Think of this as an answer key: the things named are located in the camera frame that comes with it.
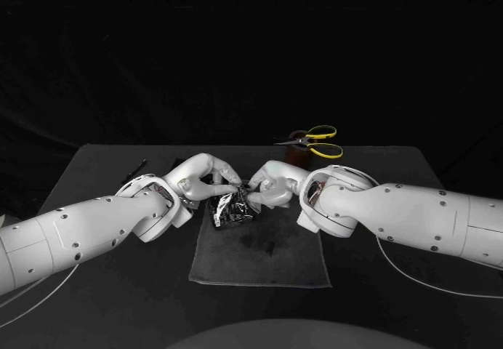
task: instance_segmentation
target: black backdrop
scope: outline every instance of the black backdrop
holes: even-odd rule
[[[341,146],[416,146],[446,189],[503,197],[494,21],[180,7],[0,7],[5,211],[35,214],[86,143],[267,145],[318,124]]]

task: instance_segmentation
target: gray table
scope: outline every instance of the gray table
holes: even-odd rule
[[[283,151],[269,146],[86,145],[40,214],[113,194],[142,159],[148,164],[141,173],[164,175],[174,158],[206,152],[247,179],[266,160],[282,160]],[[329,163],[354,167],[380,183],[442,187],[410,147],[347,146],[341,159],[329,162],[315,157],[312,169]],[[187,281],[200,222],[198,211],[180,229],[169,228],[151,243],[129,236],[116,250],[84,262],[43,305],[0,329],[0,347],[162,348],[216,326],[260,318],[354,324],[435,348],[492,347],[503,342],[503,300],[443,294],[407,280],[389,266],[361,225],[347,239],[321,233],[331,289],[206,286]],[[461,292],[503,295],[494,270],[406,246],[383,245],[396,264],[420,280]],[[4,311],[25,310],[67,271]]]

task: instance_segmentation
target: cylindrical container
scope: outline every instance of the cylindrical container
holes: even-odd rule
[[[302,138],[305,135],[305,130],[292,131],[289,133],[289,138]],[[301,169],[306,169],[311,158],[312,152],[304,145],[288,145],[285,149],[285,163]]]

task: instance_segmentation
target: robotic hand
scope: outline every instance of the robotic hand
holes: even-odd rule
[[[378,185],[355,169],[316,171],[267,161],[250,179],[247,200],[286,207],[299,196],[296,223],[316,233],[351,236],[357,222],[387,241],[503,267],[503,201],[399,183]]]
[[[216,185],[198,179],[213,174]],[[236,192],[229,164],[197,154],[158,178],[131,180],[115,196],[57,208],[0,228],[0,295],[108,252],[133,233],[146,242],[191,218],[193,201]]]

